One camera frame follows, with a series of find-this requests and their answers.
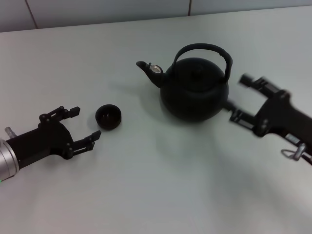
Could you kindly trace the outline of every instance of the black lid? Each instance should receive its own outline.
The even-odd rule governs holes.
[[[101,128],[112,130],[121,123],[121,111],[115,105],[101,106],[96,112],[96,120]]]

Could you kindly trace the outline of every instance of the metal pin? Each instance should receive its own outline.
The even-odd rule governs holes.
[[[11,129],[11,127],[6,127],[5,132],[8,134],[8,136],[10,137],[10,139],[17,137],[17,135],[13,132],[13,130]]]
[[[297,149],[296,153],[294,153],[293,159],[298,161],[301,158],[301,156],[303,155],[303,153],[305,152],[306,149],[307,149],[306,144],[305,143],[301,143],[298,146],[298,149]]]
[[[268,122],[269,122],[269,121],[268,121],[267,119],[265,119],[265,120],[263,121],[262,125],[261,125],[261,128],[262,128],[262,129],[266,129],[266,128],[267,128]]]

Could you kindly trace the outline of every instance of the metal clip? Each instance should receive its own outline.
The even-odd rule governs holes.
[[[282,149],[281,153],[282,153],[283,156],[285,156],[288,159],[293,159],[295,161],[298,161],[301,158],[301,156],[303,155],[303,153],[305,152],[306,149],[307,149],[306,144],[305,143],[301,143],[298,146],[298,149],[297,149],[296,152],[292,151],[292,150]]]

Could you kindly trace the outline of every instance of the grout line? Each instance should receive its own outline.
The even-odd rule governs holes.
[[[191,15],[191,8],[192,8],[192,0],[190,0],[188,16]]]
[[[29,6],[27,0],[25,0],[25,3],[26,3],[26,5],[27,5],[28,11],[29,11],[29,13],[30,13],[31,19],[33,20],[33,22],[34,22],[34,24],[35,24],[35,28],[38,29],[38,25],[37,25],[37,23],[36,23],[36,21],[35,21],[35,18],[34,18],[33,13],[31,12],[31,9],[30,9],[30,6]]]

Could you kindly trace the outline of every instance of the screw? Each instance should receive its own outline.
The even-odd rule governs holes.
[[[282,95],[281,95],[281,99],[283,99],[283,98],[285,98],[285,97],[287,97],[287,96],[289,96],[289,92],[287,92],[287,91],[285,91]]]
[[[13,130],[10,127],[6,127],[4,130],[8,134],[10,139],[17,137],[17,135],[13,132]]]
[[[266,129],[267,128],[267,123],[268,123],[269,121],[267,120],[267,119],[265,119],[264,121],[263,121],[263,124],[261,125],[261,128],[262,129]]]

